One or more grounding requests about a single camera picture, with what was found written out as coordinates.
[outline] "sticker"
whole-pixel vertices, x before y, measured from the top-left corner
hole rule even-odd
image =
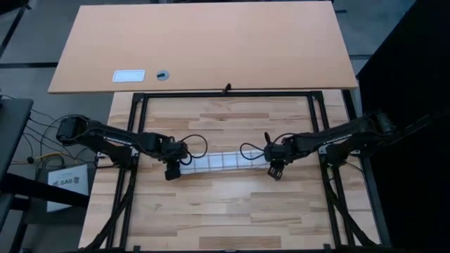
[[[142,82],[145,70],[116,70],[112,82]]]

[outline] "wooden tabletop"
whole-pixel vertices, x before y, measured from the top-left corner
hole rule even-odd
[[[324,91],[330,125],[347,121],[338,90]],[[108,124],[127,128],[132,93],[116,93]],[[237,151],[242,142],[264,146],[272,136],[312,131],[306,98],[154,98],[146,131],[174,136],[202,134],[209,152]],[[192,152],[204,144],[188,139]],[[349,160],[359,166],[356,160]],[[136,182],[127,249],[318,249],[333,245],[326,198],[316,154],[287,166],[274,181],[266,170],[219,171],[166,181],[165,167],[142,155]],[[340,168],[349,212],[370,239],[379,242],[360,171]],[[86,246],[110,216],[117,169],[99,169],[79,246]],[[340,233],[345,233],[340,216]],[[115,244],[118,245],[119,221]]]
[[[145,76],[133,72],[114,82],[118,70]],[[165,81],[157,79],[162,70],[169,73]],[[331,2],[81,6],[49,92],[223,89],[228,83],[234,89],[356,88]]]

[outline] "gray floor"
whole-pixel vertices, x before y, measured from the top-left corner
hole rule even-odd
[[[144,0],[31,0],[33,10],[27,11],[20,22],[0,63],[56,62],[63,51],[70,28],[80,5],[86,4],[144,4]],[[408,10],[413,0],[336,0],[335,9],[347,9],[338,14],[347,49],[350,54],[371,54],[383,42],[392,28]],[[0,16],[0,38],[3,38],[17,12]],[[355,73],[366,63],[352,62]],[[52,117],[77,113],[105,122],[112,100],[111,94],[49,95],[54,69],[0,70],[1,93],[16,98],[32,98],[34,109]],[[32,118],[50,123],[48,117],[32,114]],[[43,126],[29,125],[42,132]],[[39,152],[38,143],[32,140],[34,156]],[[73,153],[79,150],[74,147]],[[30,156],[30,147],[21,141],[14,160]],[[82,158],[89,160],[92,154]],[[34,166],[12,166],[10,171],[29,178],[34,176]],[[0,252],[7,252],[20,218],[19,212],[11,211],[0,233]],[[34,253],[62,252],[77,249],[82,224],[32,225],[29,226],[23,247]]]

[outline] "concrete floor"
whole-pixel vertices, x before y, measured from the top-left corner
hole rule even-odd
[[[26,11],[8,45],[0,63],[56,62],[60,58],[70,28],[80,5],[93,4],[146,4],[146,0],[30,0],[33,7]],[[350,54],[372,54],[383,42],[392,28],[408,10],[413,0],[336,0],[335,9],[347,9],[348,13],[338,14],[347,50]],[[0,38],[6,35],[17,11],[0,16]],[[354,60],[357,73],[366,63]],[[77,113],[105,122],[108,118],[112,94],[49,95],[49,87],[54,69],[0,70],[1,93],[16,98],[32,98],[34,109],[52,117]],[[47,124],[48,117],[33,113],[32,118]],[[45,127],[29,123],[37,131]],[[31,140],[34,156],[39,152],[37,142]],[[72,153],[80,150],[73,147]],[[15,153],[14,160],[24,160],[30,156],[30,147],[24,141]],[[92,154],[82,156],[91,160]],[[10,171],[29,178],[34,177],[34,166],[12,166]],[[11,211],[6,225],[0,233],[0,252],[7,252],[20,219],[20,212]],[[63,252],[77,249],[82,232],[82,224],[76,225],[31,225],[28,227],[23,247],[34,253]]]

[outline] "wooden table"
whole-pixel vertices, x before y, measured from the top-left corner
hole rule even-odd
[[[145,77],[114,82],[118,70]],[[157,78],[162,70],[165,81]],[[354,76],[330,1],[100,5],[80,7],[49,92],[222,90],[228,83],[354,89]]]
[[[346,122],[341,92],[327,90],[323,94],[330,126]],[[131,97],[132,93],[114,95],[109,125],[127,128]],[[312,126],[306,98],[155,98],[149,100],[145,130],[176,139],[202,134],[209,142],[209,152],[226,152],[237,151],[242,142],[264,146],[264,131],[277,136],[312,131]],[[187,143],[192,152],[201,153],[204,148],[198,139]],[[349,161],[359,166],[356,160]],[[286,167],[280,181],[271,179],[264,169],[192,174],[166,181],[164,170],[154,159],[140,157],[128,250],[134,245],[144,250],[318,249],[324,243],[333,245],[316,154]],[[369,238],[378,242],[361,172],[349,166],[340,171],[349,213]],[[97,171],[80,247],[91,242],[109,218],[117,174],[117,169]],[[346,242],[340,216],[338,219]],[[115,245],[121,224],[117,223]]]

